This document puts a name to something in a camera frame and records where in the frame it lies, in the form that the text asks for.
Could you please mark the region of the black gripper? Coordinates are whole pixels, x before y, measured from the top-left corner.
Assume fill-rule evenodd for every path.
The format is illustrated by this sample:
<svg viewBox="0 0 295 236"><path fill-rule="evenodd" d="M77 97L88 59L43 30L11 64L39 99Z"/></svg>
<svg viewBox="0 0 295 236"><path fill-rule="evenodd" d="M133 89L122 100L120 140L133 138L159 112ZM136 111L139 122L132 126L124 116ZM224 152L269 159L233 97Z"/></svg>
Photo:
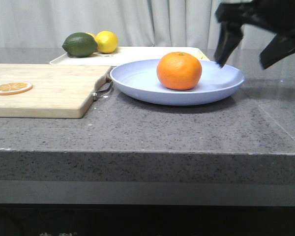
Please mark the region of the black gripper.
<svg viewBox="0 0 295 236"><path fill-rule="evenodd" d="M277 33L260 54L260 63L267 69L295 53L295 0L253 0L242 3L221 3L215 15L221 22L215 62L223 67L243 39L242 25L254 25Z"/></svg>

